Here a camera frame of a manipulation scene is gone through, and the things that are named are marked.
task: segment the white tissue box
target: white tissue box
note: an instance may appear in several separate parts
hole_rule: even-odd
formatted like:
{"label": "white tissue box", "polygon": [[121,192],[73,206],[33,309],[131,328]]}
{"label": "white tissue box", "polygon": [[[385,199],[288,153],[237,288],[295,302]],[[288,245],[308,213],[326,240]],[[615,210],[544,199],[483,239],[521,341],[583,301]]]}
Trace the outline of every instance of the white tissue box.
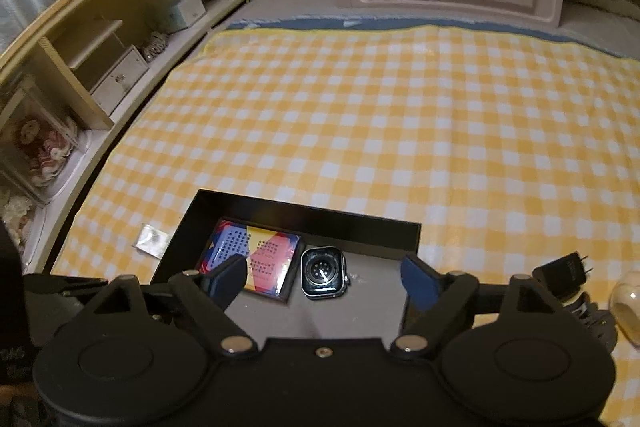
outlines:
{"label": "white tissue box", "polygon": [[156,13],[156,20],[161,31],[173,33],[189,28],[204,13],[202,0],[175,0],[165,10]]}

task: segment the checkered tablecloth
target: checkered tablecloth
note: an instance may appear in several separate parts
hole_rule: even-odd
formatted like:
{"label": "checkered tablecloth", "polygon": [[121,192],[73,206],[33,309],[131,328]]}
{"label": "checkered tablecloth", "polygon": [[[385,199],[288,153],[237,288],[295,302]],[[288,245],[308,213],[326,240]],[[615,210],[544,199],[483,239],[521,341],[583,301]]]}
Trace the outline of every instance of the checkered tablecloth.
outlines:
{"label": "checkered tablecloth", "polygon": [[[141,224],[172,233],[210,188],[418,221],[423,259],[483,282],[578,250],[602,307],[640,265],[639,128],[640,63],[578,44],[224,32],[111,153],[54,271],[149,280]],[[614,357],[604,418],[638,427],[640,355],[621,337]]]}

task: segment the bed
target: bed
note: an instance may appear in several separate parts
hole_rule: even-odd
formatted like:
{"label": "bed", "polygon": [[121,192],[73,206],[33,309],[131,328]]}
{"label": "bed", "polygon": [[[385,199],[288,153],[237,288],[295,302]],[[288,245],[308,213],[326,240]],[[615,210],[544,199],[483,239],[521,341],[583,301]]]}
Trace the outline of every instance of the bed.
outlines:
{"label": "bed", "polygon": [[[614,41],[259,1],[169,75],[54,273],[148,281],[141,224],[172,233],[198,188],[418,221],[422,258],[486,282],[578,250],[601,305],[638,268],[640,62]],[[638,353],[614,357],[604,418],[638,425]]]}

